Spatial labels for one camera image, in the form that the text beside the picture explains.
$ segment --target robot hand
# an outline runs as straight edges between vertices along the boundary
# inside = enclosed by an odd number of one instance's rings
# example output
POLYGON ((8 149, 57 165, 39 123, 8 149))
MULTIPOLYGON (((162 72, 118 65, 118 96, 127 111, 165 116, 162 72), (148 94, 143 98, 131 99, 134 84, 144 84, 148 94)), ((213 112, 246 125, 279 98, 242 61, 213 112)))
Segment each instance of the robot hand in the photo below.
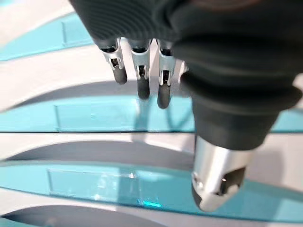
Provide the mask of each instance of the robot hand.
POLYGON ((303 71, 303 1, 70 1, 119 84, 127 77, 116 40, 129 39, 140 98, 149 96, 151 39, 163 59, 159 107, 169 104, 173 57, 186 62, 181 87, 197 131, 193 196, 204 211, 224 204, 280 111, 302 96, 292 82, 303 71))

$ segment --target turquoise glass edge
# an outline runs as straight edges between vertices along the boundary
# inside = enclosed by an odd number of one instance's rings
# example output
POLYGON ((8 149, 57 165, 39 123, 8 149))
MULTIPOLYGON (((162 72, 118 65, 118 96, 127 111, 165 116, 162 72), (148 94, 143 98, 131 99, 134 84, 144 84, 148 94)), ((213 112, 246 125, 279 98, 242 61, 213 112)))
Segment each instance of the turquoise glass edge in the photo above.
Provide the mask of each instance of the turquoise glass edge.
POLYGON ((0 217, 0 227, 38 227, 0 217))
POLYGON ((1 48, 0 61, 93 44, 77 14, 71 13, 30 31, 1 48))
POLYGON ((246 180, 231 200, 205 213, 193 201, 190 172, 147 166, 7 162, 0 165, 0 187, 218 218, 303 223, 303 193, 246 180))
MULTIPOLYGON (((0 113, 0 132, 194 132, 190 98, 172 97, 160 109, 157 97, 91 96, 59 99, 0 113)), ((303 113, 283 111, 272 133, 303 132, 303 113)))

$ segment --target robotic finger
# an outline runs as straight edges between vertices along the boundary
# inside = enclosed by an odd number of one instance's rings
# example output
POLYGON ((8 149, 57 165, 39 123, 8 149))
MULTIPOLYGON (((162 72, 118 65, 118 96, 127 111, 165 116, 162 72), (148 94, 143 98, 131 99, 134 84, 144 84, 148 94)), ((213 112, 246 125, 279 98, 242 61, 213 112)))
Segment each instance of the robotic finger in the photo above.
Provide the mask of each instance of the robotic finger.
POLYGON ((138 96, 140 99, 148 99, 150 96, 149 69, 150 69, 150 43, 151 40, 128 40, 134 69, 137 76, 138 96))
POLYGON ((122 85, 127 82, 127 74, 124 67, 120 39, 94 40, 102 51, 106 61, 110 65, 115 80, 122 85))
POLYGON ((165 109, 169 106, 170 85, 173 77, 176 59, 172 55, 172 43, 157 40, 159 45, 159 90, 158 106, 165 109))

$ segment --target black rubber fingertip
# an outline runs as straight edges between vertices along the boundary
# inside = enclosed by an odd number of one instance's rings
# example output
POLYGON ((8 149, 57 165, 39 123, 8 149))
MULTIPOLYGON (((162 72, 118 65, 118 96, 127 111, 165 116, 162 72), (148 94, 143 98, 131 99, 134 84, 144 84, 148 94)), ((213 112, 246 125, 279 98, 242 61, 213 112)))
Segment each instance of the black rubber fingertip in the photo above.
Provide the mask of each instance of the black rubber fingertip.
POLYGON ((138 96, 140 99, 148 99, 150 96, 150 83, 149 79, 140 78, 137 81, 138 96))
POLYGON ((169 106, 170 101, 170 86, 167 84, 159 85, 158 90, 158 107, 165 109, 169 106))
POLYGON ((122 85, 127 82, 127 74, 125 68, 115 69, 114 71, 115 80, 118 84, 122 85))

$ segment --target white wavy shelf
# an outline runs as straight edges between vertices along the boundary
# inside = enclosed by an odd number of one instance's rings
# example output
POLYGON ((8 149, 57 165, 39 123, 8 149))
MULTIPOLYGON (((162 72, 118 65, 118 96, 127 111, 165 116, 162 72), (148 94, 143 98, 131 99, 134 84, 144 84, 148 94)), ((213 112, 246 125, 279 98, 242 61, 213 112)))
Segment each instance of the white wavy shelf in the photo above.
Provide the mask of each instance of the white wavy shelf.
MULTIPOLYGON (((43 146, 76 141, 139 142, 193 155, 194 139, 191 133, 0 133, 0 159, 43 146)), ((302 147, 300 134, 270 134, 257 149, 246 177, 303 192, 302 147)))

